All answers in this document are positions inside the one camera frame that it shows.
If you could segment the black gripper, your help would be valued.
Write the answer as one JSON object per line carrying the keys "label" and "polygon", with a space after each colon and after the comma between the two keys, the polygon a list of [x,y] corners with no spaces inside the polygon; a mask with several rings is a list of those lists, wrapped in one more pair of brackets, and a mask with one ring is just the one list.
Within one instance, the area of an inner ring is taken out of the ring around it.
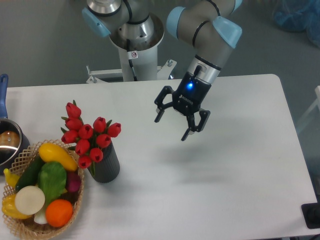
{"label": "black gripper", "polygon": [[[187,72],[175,91],[173,91],[171,86],[166,85],[154,100],[154,103],[157,106],[157,116],[155,117],[154,122],[158,123],[165,113],[165,109],[173,106],[176,111],[186,116],[188,124],[181,141],[185,141],[189,135],[192,135],[195,132],[201,132],[211,114],[209,110],[200,109],[202,101],[206,97],[210,88],[211,84],[203,82]],[[163,103],[165,97],[169,94],[172,95],[172,101]],[[198,125],[196,125],[195,122],[194,113],[196,112],[198,112],[200,116]]]}

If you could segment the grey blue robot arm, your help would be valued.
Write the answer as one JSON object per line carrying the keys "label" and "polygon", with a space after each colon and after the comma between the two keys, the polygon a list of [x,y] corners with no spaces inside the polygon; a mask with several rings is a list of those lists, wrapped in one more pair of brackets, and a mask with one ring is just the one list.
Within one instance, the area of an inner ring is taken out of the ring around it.
{"label": "grey blue robot arm", "polygon": [[192,45],[196,54],[177,89],[166,85],[156,97],[154,121],[159,122],[167,108],[185,116],[182,141],[201,132],[208,121],[211,113],[201,104],[242,35],[242,28],[227,18],[241,4],[240,0],[202,0],[191,8],[175,7],[167,17],[167,31]]}

